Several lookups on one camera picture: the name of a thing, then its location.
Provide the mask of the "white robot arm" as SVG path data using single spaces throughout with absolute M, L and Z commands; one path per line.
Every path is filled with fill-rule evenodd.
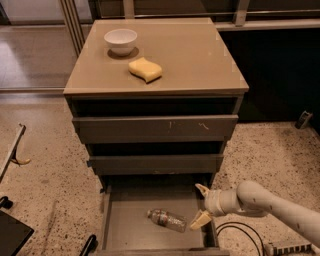
M 243 181 L 235 189 L 213 190 L 196 183 L 204 197 L 204 210 L 199 210 L 190 223 L 191 230 L 208 224 L 213 217 L 237 214 L 263 217 L 271 214 L 289 228 L 320 247 L 320 213 L 278 197 L 254 181 Z

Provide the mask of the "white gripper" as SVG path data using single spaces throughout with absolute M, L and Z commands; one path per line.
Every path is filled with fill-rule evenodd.
M 208 224 L 212 216 L 220 217 L 231 213 L 239 213 L 241 206 L 235 189 L 230 190 L 210 190 L 206 186 L 196 183 L 195 187 L 204 197 L 206 210 L 199 210 L 190 223 L 191 230 L 197 230 Z

